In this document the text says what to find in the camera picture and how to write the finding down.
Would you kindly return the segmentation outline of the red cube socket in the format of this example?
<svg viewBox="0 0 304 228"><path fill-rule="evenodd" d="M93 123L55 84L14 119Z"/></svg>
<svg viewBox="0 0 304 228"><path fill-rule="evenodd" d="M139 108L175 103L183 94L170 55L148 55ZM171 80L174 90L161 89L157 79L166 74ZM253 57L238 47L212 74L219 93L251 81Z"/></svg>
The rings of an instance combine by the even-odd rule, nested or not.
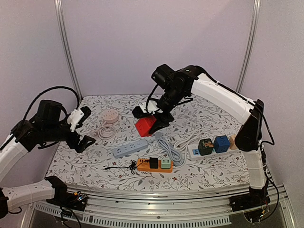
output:
<svg viewBox="0 0 304 228"><path fill-rule="evenodd" d="M153 115L147 116L139 119L135 124L135 128L141 137L151 136L150 130L155 122L156 118Z"/></svg>

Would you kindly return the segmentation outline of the light blue power strip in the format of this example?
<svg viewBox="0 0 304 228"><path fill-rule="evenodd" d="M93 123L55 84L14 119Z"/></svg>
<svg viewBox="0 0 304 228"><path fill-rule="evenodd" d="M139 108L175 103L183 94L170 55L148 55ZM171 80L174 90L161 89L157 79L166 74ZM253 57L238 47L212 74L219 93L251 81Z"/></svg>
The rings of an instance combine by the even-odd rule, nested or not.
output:
<svg viewBox="0 0 304 228"><path fill-rule="evenodd" d="M168 157L173 161L175 167L181 167L186 163L187 152L182 155L180 151L171 146L162 136L161 133L156 133L154 139L149 141L142 139L131 142L127 145L122 145L112 149L112 154L115 158L128 156L132 153L139 152L149 147L149 143L157 142L158 145L167 153Z"/></svg>

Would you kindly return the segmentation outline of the black power adapter with cable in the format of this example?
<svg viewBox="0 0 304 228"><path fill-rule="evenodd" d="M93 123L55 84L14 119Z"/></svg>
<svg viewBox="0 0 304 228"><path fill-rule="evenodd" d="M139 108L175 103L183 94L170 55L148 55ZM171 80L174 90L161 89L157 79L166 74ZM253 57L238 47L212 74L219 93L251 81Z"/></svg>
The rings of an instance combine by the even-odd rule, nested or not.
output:
<svg viewBox="0 0 304 228"><path fill-rule="evenodd" d="M129 166L117 166L117 167L106 167L104 170L109 169L127 169L131 171L131 174L135 174L135 171L137 168L139 168L141 165L148 163L149 167L152 167L153 169L158 168L158 159L150 157L149 159L138 159L137 161L131 160L131 163Z"/></svg>

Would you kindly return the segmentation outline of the green plug adapter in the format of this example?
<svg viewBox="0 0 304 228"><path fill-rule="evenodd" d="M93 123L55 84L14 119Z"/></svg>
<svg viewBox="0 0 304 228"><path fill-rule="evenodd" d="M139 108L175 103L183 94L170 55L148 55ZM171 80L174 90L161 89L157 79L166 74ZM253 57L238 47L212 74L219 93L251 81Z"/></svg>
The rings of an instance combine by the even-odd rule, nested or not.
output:
<svg viewBox="0 0 304 228"><path fill-rule="evenodd" d="M171 159L162 159L161 160L161 168L162 169L170 169L172 167Z"/></svg>

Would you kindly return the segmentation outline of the orange power strip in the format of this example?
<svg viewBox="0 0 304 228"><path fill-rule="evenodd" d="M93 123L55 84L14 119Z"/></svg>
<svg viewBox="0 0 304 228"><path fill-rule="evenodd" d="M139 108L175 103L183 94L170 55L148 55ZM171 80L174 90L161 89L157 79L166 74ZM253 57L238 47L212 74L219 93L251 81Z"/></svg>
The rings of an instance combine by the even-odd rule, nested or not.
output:
<svg viewBox="0 0 304 228"><path fill-rule="evenodd" d="M171 163L172 163L172 167L168 170L161 168L161 160L158 160L158 168L156 168L156 169L149 167L149 164L145 163L145 164L141 165L139 168L137 168L137 170L144 171L144 172L172 173L173 162L171 162Z"/></svg>

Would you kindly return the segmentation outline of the white multicolour power strip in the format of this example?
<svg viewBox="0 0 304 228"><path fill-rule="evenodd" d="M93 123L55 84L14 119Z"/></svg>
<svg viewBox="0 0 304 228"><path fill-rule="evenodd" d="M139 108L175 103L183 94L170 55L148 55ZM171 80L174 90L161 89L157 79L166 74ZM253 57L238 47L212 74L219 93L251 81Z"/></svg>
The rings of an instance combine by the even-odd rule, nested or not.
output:
<svg viewBox="0 0 304 228"><path fill-rule="evenodd" d="M215 150L213 150L211 152L211 154L201 155L199 150L198 150L198 145L197 144L188 145L187 150L188 150L188 156L189 156L191 161L196 161L196 160L200 160L200 159L207 159L207 158L216 158L216 157L235 154L235 153L240 152L240 150L228 149L226 152L216 153Z"/></svg>

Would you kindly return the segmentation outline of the dark green cube socket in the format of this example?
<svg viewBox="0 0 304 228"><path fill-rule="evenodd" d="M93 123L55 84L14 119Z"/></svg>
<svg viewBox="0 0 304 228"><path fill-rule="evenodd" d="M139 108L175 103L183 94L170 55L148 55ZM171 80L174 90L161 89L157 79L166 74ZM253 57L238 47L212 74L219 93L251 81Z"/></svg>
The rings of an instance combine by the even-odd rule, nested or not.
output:
<svg viewBox="0 0 304 228"><path fill-rule="evenodd" d="M201 156L212 154L214 145L210 138L201 139L199 141L198 150Z"/></svg>

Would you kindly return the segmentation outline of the blue cube socket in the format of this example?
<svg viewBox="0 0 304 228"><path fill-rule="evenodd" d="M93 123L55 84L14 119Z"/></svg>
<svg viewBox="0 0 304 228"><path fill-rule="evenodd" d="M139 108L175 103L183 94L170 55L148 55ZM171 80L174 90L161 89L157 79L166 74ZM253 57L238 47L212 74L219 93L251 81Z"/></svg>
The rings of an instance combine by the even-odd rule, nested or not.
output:
<svg viewBox="0 0 304 228"><path fill-rule="evenodd" d="M213 145L216 153L224 153L228 151L230 142L226 135L216 136Z"/></svg>

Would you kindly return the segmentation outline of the beige cube socket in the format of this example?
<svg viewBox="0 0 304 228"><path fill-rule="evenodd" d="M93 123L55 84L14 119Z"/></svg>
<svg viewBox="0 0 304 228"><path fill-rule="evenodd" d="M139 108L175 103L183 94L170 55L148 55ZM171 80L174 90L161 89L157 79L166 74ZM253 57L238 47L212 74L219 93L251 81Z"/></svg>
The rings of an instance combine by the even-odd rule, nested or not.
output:
<svg viewBox="0 0 304 228"><path fill-rule="evenodd" d="M231 149L231 150L237 150L237 149L238 149L237 146L236 146L236 143L235 143L235 137L236 137L236 135L233 134L233 135L231 135L230 138L229 138L230 149Z"/></svg>

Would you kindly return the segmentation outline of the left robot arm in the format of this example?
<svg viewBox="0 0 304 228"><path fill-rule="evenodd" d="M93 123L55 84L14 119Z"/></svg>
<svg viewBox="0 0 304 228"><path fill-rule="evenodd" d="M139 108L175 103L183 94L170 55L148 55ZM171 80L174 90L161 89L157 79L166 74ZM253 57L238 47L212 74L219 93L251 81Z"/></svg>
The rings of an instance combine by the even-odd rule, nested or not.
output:
<svg viewBox="0 0 304 228"><path fill-rule="evenodd" d="M80 99L77 106L67 113L65 107L53 100L41 100L37 113L29 120L25 115L10 131L0 147L0 178L3 179L11 168L35 147L45 149L59 142L65 142L77 153L84 152L95 143L90 136L81 136L76 132L83 122L91 115L91 109L81 107ZM15 214L16 209L23 205L40 200L70 207L78 202L67 192L66 184L57 176L19 187L0 189L0 217Z"/></svg>

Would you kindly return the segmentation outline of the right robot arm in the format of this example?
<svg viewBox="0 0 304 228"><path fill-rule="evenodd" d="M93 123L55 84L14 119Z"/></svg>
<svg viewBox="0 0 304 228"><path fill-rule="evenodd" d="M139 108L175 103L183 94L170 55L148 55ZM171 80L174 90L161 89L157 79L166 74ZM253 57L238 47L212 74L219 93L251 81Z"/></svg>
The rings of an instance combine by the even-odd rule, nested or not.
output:
<svg viewBox="0 0 304 228"><path fill-rule="evenodd" d="M249 192L231 197L230 206L233 211L249 209L270 203L267 188L273 182L266 173L266 153L262 139L262 125L267 124L264 116L264 103L251 100L215 80L200 66L189 65L173 70L167 64L156 68L152 80L164 90L159 99L151 96L140 104L145 116L154 116L156 122L150 133L168 127L174 120L171 110L181 105L182 99L192 95L200 96L220 107L239 123L235 137L236 147L242 151L249 173Z"/></svg>

